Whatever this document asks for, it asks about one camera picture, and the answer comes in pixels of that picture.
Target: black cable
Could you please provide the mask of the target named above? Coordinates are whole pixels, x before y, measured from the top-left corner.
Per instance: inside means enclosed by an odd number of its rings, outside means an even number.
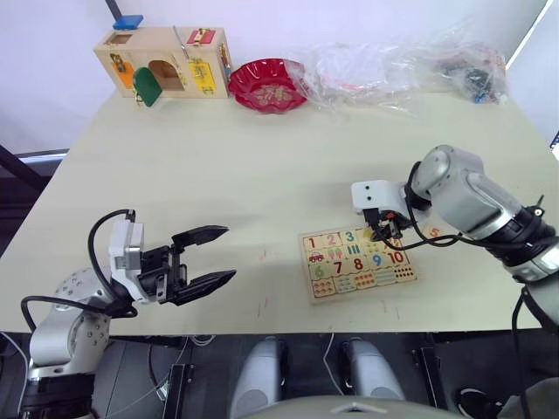
[[[115,301],[120,301],[128,309],[128,312],[120,317],[132,318],[138,315],[138,311],[128,301],[119,297],[118,294],[114,291],[111,284],[105,278],[105,275],[103,274],[103,271],[99,266],[99,262],[97,261],[97,256],[95,255],[94,245],[95,234],[97,233],[97,230],[106,220],[119,215],[126,215],[126,219],[129,219],[132,222],[135,220],[136,217],[135,211],[133,209],[118,209],[116,211],[109,212],[108,214],[100,218],[89,231],[89,236],[87,237],[87,253],[89,254],[89,260],[91,261],[93,271],[95,272],[95,275],[97,275],[98,280],[101,282],[107,293]]]
[[[32,332],[35,331],[35,329],[37,328],[37,326],[35,325],[35,322],[33,321],[33,318],[31,316],[31,313],[29,312],[29,307],[28,304],[30,301],[40,301],[43,303],[51,303],[51,304],[61,304],[64,306],[71,306],[71,307],[76,307],[76,308],[80,308],[82,310],[87,310],[89,312],[93,312],[93,313],[101,313],[104,314],[105,310],[96,306],[90,306],[88,304],[82,304],[79,303],[78,301],[71,301],[70,299],[59,299],[56,297],[45,297],[43,295],[30,295],[28,297],[25,297],[24,299],[21,300],[21,313],[24,315],[24,319],[25,322],[27,323],[27,326],[29,326],[29,328],[31,329]]]
[[[516,356],[516,363],[518,364],[518,378],[521,382],[521,406],[522,412],[524,414],[524,419],[532,419],[530,415],[530,407],[528,406],[528,397],[526,396],[526,382],[524,381],[524,364],[522,363],[522,356],[521,356],[521,345],[520,345],[520,336],[518,334],[518,313],[521,310],[522,303],[524,299],[521,296],[518,298],[516,302],[516,306],[513,310],[513,318],[512,318],[512,334],[513,334],[513,343],[514,343],[514,354]]]
[[[436,247],[448,247],[451,246],[453,244],[456,244],[457,242],[462,242],[462,243],[466,243],[466,244],[470,244],[472,246],[477,246],[477,247],[483,247],[485,249],[509,249],[509,250],[513,250],[513,249],[521,249],[523,247],[526,246],[540,246],[540,245],[547,245],[547,244],[556,244],[559,241],[559,237],[545,237],[543,239],[534,241],[533,243],[486,243],[486,242],[482,242],[480,240],[470,240],[468,238],[465,238],[462,236],[462,233],[459,234],[448,234],[445,236],[439,236],[439,237],[434,237],[434,238],[428,238],[426,237],[423,232],[419,229],[418,226],[418,221],[415,218],[415,215],[413,214],[413,208],[411,207],[411,200],[410,200],[410,194],[409,191],[411,190],[411,182],[413,180],[413,176],[415,175],[415,172],[417,171],[419,165],[421,164],[420,161],[416,162],[411,171],[410,174],[408,176],[408,182],[406,183],[405,186],[405,198],[404,201],[406,203],[406,208],[408,210],[408,212],[410,213],[410,221],[411,221],[411,225],[413,226],[413,229],[416,231],[416,233],[419,235],[419,237],[421,238],[421,241],[416,242],[414,244],[408,244],[405,246],[395,246],[394,244],[392,244],[385,236],[384,234],[381,232],[379,226],[378,226],[378,221],[379,221],[379,214],[378,214],[378,209],[376,210],[376,213],[373,213],[373,217],[371,217],[371,222],[369,223],[371,225],[371,227],[373,228],[375,234],[377,237],[379,237],[384,244],[386,244],[387,247],[389,247],[390,249],[392,249],[393,251],[407,251],[410,249],[415,249],[416,247],[419,246],[423,246],[426,244],[430,244]]]
[[[406,183],[406,187],[405,187],[407,190],[405,191],[404,200],[405,200],[405,206],[408,210],[408,213],[410,214],[410,221],[413,229],[416,231],[419,238],[421,238],[423,241],[427,241],[429,240],[429,238],[426,235],[424,235],[423,231],[421,231],[421,229],[419,228],[418,220],[416,219],[416,216],[413,213],[413,208],[411,207],[411,199],[409,193],[411,191],[411,182],[413,181],[413,176],[416,174],[416,171],[418,170],[420,164],[421,161],[417,161],[410,170],[410,175],[408,176],[408,182]],[[448,246],[452,246],[456,242],[458,242],[458,239],[455,237],[451,239],[449,242],[445,242],[445,243],[430,242],[430,245],[435,247],[448,247]]]
[[[91,265],[93,267],[93,271],[95,272],[95,275],[97,276],[97,278],[99,279],[99,281],[101,282],[101,284],[103,285],[103,287],[105,288],[107,293],[113,298],[114,301],[121,302],[123,304],[123,306],[128,309],[128,311],[126,313],[119,314],[118,317],[116,317],[116,316],[113,316],[113,317],[115,317],[115,318],[122,318],[122,317],[131,318],[131,317],[137,316],[138,311],[128,301],[120,298],[118,296],[118,294],[114,291],[113,287],[109,284],[109,282],[107,281],[107,279],[103,275],[103,271],[101,270],[101,268],[99,266],[99,262],[97,261],[97,257],[95,256],[95,249],[94,249],[95,233],[97,232],[99,227],[109,218],[112,218],[114,216],[119,216],[119,215],[126,215],[126,218],[131,220],[132,222],[135,220],[135,211],[133,209],[118,209],[116,211],[113,211],[113,212],[110,212],[110,213],[106,214],[101,219],[99,219],[97,221],[97,223],[95,223],[93,225],[92,229],[89,231],[89,236],[87,238],[87,252],[89,253],[89,259],[91,260]],[[42,296],[42,295],[31,295],[31,296],[28,296],[28,297],[25,297],[24,299],[22,299],[21,303],[20,303],[20,306],[21,306],[21,312],[24,315],[25,322],[27,323],[27,326],[29,326],[29,328],[31,329],[32,332],[35,331],[37,326],[35,325],[35,322],[33,321],[33,318],[32,318],[31,313],[29,311],[28,304],[29,304],[30,301],[40,301],[40,302],[44,302],[44,303],[61,304],[61,305],[65,305],[65,306],[76,307],[76,308],[79,308],[81,310],[86,310],[86,311],[89,311],[89,312],[92,312],[92,313],[107,314],[107,310],[105,308],[99,308],[99,307],[96,307],[96,306],[90,306],[90,305],[87,305],[87,304],[82,304],[82,303],[79,303],[77,301],[71,301],[70,299],[59,299],[59,298],[56,298],[56,297],[46,297],[46,296]]]
[[[155,379],[154,365],[153,365],[153,361],[151,359],[151,354],[153,353],[153,348],[154,348],[153,345],[149,345],[149,347],[148,347],[148,375],[149,375],[149,380],[154,385],[154,387],[158,387],[159,383]]]

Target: number 10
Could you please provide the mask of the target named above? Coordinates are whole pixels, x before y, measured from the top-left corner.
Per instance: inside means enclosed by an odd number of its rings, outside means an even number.
[[[390,252],[388,256],[390,256],[390,259],[392,259],[393,264],[395,264],[396,262],[402,263],[404,261],[404,255],[399,251],[395,251],[394,253]]]

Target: wooden table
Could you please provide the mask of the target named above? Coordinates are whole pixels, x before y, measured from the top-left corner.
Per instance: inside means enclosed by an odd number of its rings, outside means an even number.
[[[0,260],[0,330],[25,331],[19,301],[52,295],[89,266],[86,236],[105,213],[133,208],[146,249],[183,230],[231,231],[189,248],[189,276],[236,268],[225,287],[186,306],[139,306],[112,334],[404,332],[510,327],[520,286],[488,252],[465,244],[410,251],[418,280],[311,305],[298,235],[363,225],[352,182],[405,180],[438,144],[478,154],[488,175],[525,205],[545,194],[559,225],[558,167],[514,102],[474,105],[418,95],[410,113],[347,109],[339,120],[305,105],[262,115],[233,100],[160,100],[138,108],[113,96],[75,143]],[[434,219],[434,225],[444,224]],[[97,237],[107,262],[110,223]],[[42,319],[48,305],[32,311]],[[521,325],[537,326],[523,310]]]

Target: white power cord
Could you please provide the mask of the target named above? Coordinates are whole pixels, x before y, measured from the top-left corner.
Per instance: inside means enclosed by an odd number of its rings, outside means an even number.
[[[186,346],[189,343],[189,338],[186,338],[186,341],[184,342],[184,346],[183,346],[183,350],[181,351],[181,353],[176,357],[175,362],[173,362],[174,364],[176,364],[181,357],[184,354],[184,349],[186,349]],[[145,399],[146,397],[148,397],[149,395],[151,395],[154,391],[156,391],[159,387],[161,387],[161,385],[167,380],[167,378],[169,377],[169,374],[165,375],[161,381],[159,381],[157,383],[157,385],[155,387],[152,387],[147,393],[145,393],[144,395],[142,395],[140,398],[134,400],[133,402],[131,402],[130,404],[126,405],[124,408],[117,410],[116,412],[111,413],[110,415],[104,416],[101,419],[108,419],[109,417],[113,417],[116,415],[119,415],[120,413],[124,412],[125,410],[130,409],[132,406],[134,406],[135,404],[141,402],[143,399]]]
[[[19,411],[21,410],[21,403],[24,400],[25,388],[27,387],[27,375],[29,374],[29,361],[27,360],[27,356],[25,356],[25,352],[23,351],[23,349],[19,347],[19,345],[10,336],[8,336],[4,332],[0,332],[0,334],[2,334],[2,336],[6,338],[6,340],[9,341],[9,343],[11,343],[14,348],[17,349],[21,357],[24,359],[24,365],[25,365],[24,385],[21,389],[21,395],[19,396],[19,403],[17,404],[17,414],[19,415]]]
[[[192,340],[192,343],[194,343],[197,347],[207,347],[214,339],[216,339],[215,334],[212,334],[210,338],[206,340],[198,339],[197,336],[190,336],[190,340]]]
[[[322,362],[324,362],[324,367],[326,367],[326,370],[328,371],[328,375],[330,376],[330,380],[332,380],[332,384],[334,384],[335,389],[338,390],[338,393],[344,395],[342,389],[340,388],[340,386],[338,386],[338,383],[335,382],[334,376],[332,375],[332,371],[330,371],[330,366],[326,361],[326,357],[328,356],[328,352],[330,352],[330,347],[332,346],[333,341],[334,341],[334,334],[332,333],[332,336],[330,336],[330,342],[328,343],[328,347],[326,348],[326,352],[322,357]]]

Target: cable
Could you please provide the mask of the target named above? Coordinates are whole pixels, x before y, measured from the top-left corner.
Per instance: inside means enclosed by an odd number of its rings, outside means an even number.
[[[78,301],[71,301],[70,299],[59,299],[57,297],[46,297],[43,295],[30,295],[21,300],[20,306],[21,306],[21,313],[24,315],[25,322],[27,323],[27,326],[29,326],[32,332],[35,331],[37,326],[35,325],[31,313],[29,312],[28,304],[30,301],[40,301],[43,303],[51,303],[51,304],[62,304],[65,306],[72,306],[72,307],[80,308],[82,310],[87,310],[93,313],[105,313],[105,310],[102,308],[90,306],[88,304],[82,304],[79,303]]]
[[[206,340],[200,340],[197,336],[190,336],[190,340],[192,340],[192,343],[194,343],[197,347],[207,347],[214,339],[216,339],[215,334],[212,334],[210,338]]]
[[[545,237],[543,239],[534,241],[533,243],[487,243],[487,242],[482,242],[480,240],[470,240],[468,238],[465,238],[462,236],[462,233],[459,234],[448,234],[448,235],[444,235],[444,236],[440,236],[440,237],[434,237],[434,238],[428,238],[426,237],[423,232],[419,229],[418,226],[418,221],[415,218],[415,215],[413,213],[413,208],[411,207],[411,199],[410,199],[410,191],[411,191],[411,182],[413,180],[413,176],[415,175],[416,171],[418,170],[419,166],[420,166],[421,162],[418,161],[416,162],[413,167],[411,168],[410,174],[408,176],[408,182],[405,184],[404,186],[404,191],[405,191],[405,204],[406,204],[406,208],[410,214],[410,221],[411,221],[411,225],[414,229],[414,231],[416,231],[416,233],[418,234],[418,236],[421,238],[421,240],[419,242],[416,242],[414,244],[408,244],[405,246],[395,246],[394,244],[392,244],[387,238],[386,236],[381,232],[380,227],[379,227],[379,213],[378,213],[378,209],[372,209],[371,211],[371,217],[369,220],[369,225],[373,228],[373,231],[375,232],[375,235],[377,237],[379,237],[384,244],[386,244],[387,247],[389,247],[390,249],[392,249],[393,251],[407,251],[410,249],[415,249],[416,247],[419,246],[423,246],[426,244],[430,244],[432,246],[436,246],[436,247],[448,247],[448,246],[452,246],[453,244],[456,244],[457,242],[462,242],[462,243],[466,243],[466,244],[470,244],[472,246],[478,246],[478,247],[483,247],[485,249],[503,249],[503,250],[513,250],[513,249],[521,249],[523,247],[534,247],[534,246],[540,246],[540,245],[547,245],[547,244],[556,244],[559,241],[559,237]]]
[[[530,415],[530,407],[528,406],[528,397],[526,396],[526,382],[524,381],[524,372],[522,371],[524,365],[522,363],[520,336],[518,334],[518,325],[517,325],[518,313],[521,310],[523,302],[524,299],[522,298],[522,294],[521,294],[513,310],[512,334],[513,334],[513,343],[514,343],[514,354],[516,356],[516,363],[518,364],[518,378],[521,382],[520,394],[521,394],[522,412],[524,414],[524,419],[532,419],[532,416]]]
[[[335,389],[338,390],[338,393],[344,395],[342,389],[340,388],[340,386],[338,386],[338,383],[335,382],[334,376],[332,375],[332,371],[330,371],[330,366],[326,361],[326,357],[328,356],[328,352],[330,352],[330,347],[332,346],[333,340],[334,340],[334,334],[332,333],[332,336],[330,336],[330,342],[328,343],[328,347],[326,348],[326,352],[324,353],[324,356],[322,356],[322,362],[324,362],[324,367],[326,367],[326,370],[328,371],[328,375],[330,376],[330,380],[332,380],[332,384],[334,384]]]
[[[189,338],[187,337],[187,338],[186,338],[186,341],[184,342],[183,350],[182,350],[181,353],[176,357],[175,362],[173,362],[174,364],[176,364],[176,363],[181,359],[181,357],[182,357],[183,354],[184,354],[184,350],[186,349],[186,346],[188,345],[188,343],[189,343]],[[130,409],[132,406],[134,406],[134,405],[136,405],[137,403],[141,402],[143,399],[145,399],[146,397],[148,397],[149,395],[151,395],[154,391],[156,391],[159,387],[161,387],[161,385],[167,380],[167,377],[169,377],[169,373],[167,373],[167,375],[165,375],[165,376],[163,377],[163,379],[157,383],[156,386],[152,387],[148,392],[144,393],[141,397],[139,397],[139,398],[137,398],[136,400],[134,400],[133,402],[129,403],[129,404],[128,404],[127,406],[125,406],[124,408],[119,409],[119,410],[117,410],[116,412],[111,413],[110,415],[104,416],[104,417],[102,417],[101,419],[108,419],[109,417],[113,417],[113,416],[119,415],[120,413],[122,413],[122,412],[124,412],[124,411]]]
[[[410,192],[411,192],[411,182],[413,181],[413,176],[416,174],[416,171],[419,168],[419,165],[421,164],[420,161],[416,161],[416,163],[413,165],[413,167],[410,170],[410,175],[408,176],[408,182],[405,185],[405,206],[406,209],[408,210],[408,213],[410,214],[410,221],[411,221],[411,225],[413,227],[413,229],[416,231],[416,233],[418,234],[419,238],[423,239],[423,241],[427,241],[429,240],[429,238],[423,234],[423,231],[421,231],[421,229],[418,226],[418,220],[416,220],[416,216],[413,213],[413,208],[411,207],[411,199],[410,199]],[[453,244],[455,244],[456,242],[458,242],[457,238],[453,238],[452,240],[450,240],[449,242],[445,242],[445,243],[430,243],[430,245],[435,246],[435,247],[447,247],[447,246],[452,246]]]
[[[113,300],[114,301],[120,301],[128,309],[128,311],[126,313],[123,313],[122,315],[119,315],[118,317],[114,316],[114,315],[111,316],[111,317],[116,318],[116,319],[135,317],[135,316],[138,315],[138,311],[128,301],[120,298],[116,294],[113,287],[109,284],[109,282],[107,281],[107,279],[103,275],[103,271],[101,270],[101,268],[99,266],[99,262],[97,261],[97,257],[95,256],[94,241],[95,241],[95,233],[97,232],[99,227],[109,218],[112,218],[114,216],[118,216],[118,215],[121,215],[121,214],[126,215],[126,218],[131,220],[132,222],[135,220],[135,211],[133,209],[118,209],[118,210],[110,212],[110,213],[106,214],[105,216],[103,216],[102,218],[100,218],[97,221],[97,223],[95,223],[93,225],[92,229],[89,232],[89,236],[87,238],[87,252],[89,253],[89,259],[91,260],[91,265],[93,267],[93,271],[95,272],[95,275],[97,276],[97,278],[99,279],[99,281],[101,282],[101,284],[103,285],[103,287],[105,288],[107,293],[113,298]],[[86,311],[93,312],[93,313],[107,314],[106,309],[102,309],[102,308],[95,307],[95,306],[90,306],[90,305],[87,305],[87,304],[82,304],[82,303],[79,303],[77,301],[71,301],[70,299],[59,299],[59,298],[56,298],[56,297],[31,295],[29,297],[25,297],[24,299],[22,299],[20,305],[21,305],[21,312],[22,312],[22,314],[24,315],[24,318],[25,318],[25,322],[27,323],[27,326],[29,326],[29,328],[31,329],[32,332],[35,331],[37,326],[35,325],[35,322],[33,321],[31,313],[29,312],[28,303],[30,301],[41,301],[41,302],[45,302],[45,303],[62,304],[62,305],[65,305],[65,306],[72,306],[72,307],[80,308],[81,310],[86,310]]]
[[[149,345],[148,347],[148,375],[149,375],[149,380],[151,381],[151,383],[154,386],[157,386],[157,380],[155,379],[155,373],[154,373],[154,365],[151,359],[151,355],[153,353],[153,345]]]
[[[24,385],[21,389],[21,395],[19,396],[19,403],[17,404],[17,414],[21,411],[21,403],[24,400],[25,389],[27,388],[27,375],[29,374],[29,361],[27,360],[27,356],[25,356],[24,350],[6,333],[0,332],[4,338],[6,338],[9,343],[13,345],[14,348],[21,354],[21,357],[24,359],[24,366],[25,366],[25,376],[24,376]]]
[[[97,230],[106,220],[119,215],[126,215],[126,219],[131,220],[132,222],[135,220],[136,217],[135,211],[133,209],[118,209],[102,216],[99,220],[97,220],[97,222],[89,231],[89,236],[87,237],[87,253],[89,254],[89,260],[91,261],[93,271],[95,272],[95,275],[97,275],[97,278],[99,279],[107,293],[113,298],[113,300],[122,302],[128,308],[129,312],[123,315],[123,317],[131,318],[137,316],[138,311],[129,302],[117,295],[113,287],[105,278],[105,275],[103,274],[103,271],[99,266],[99,262],[97,261],[97,256],[95,255],[95,234],[97,233]]]

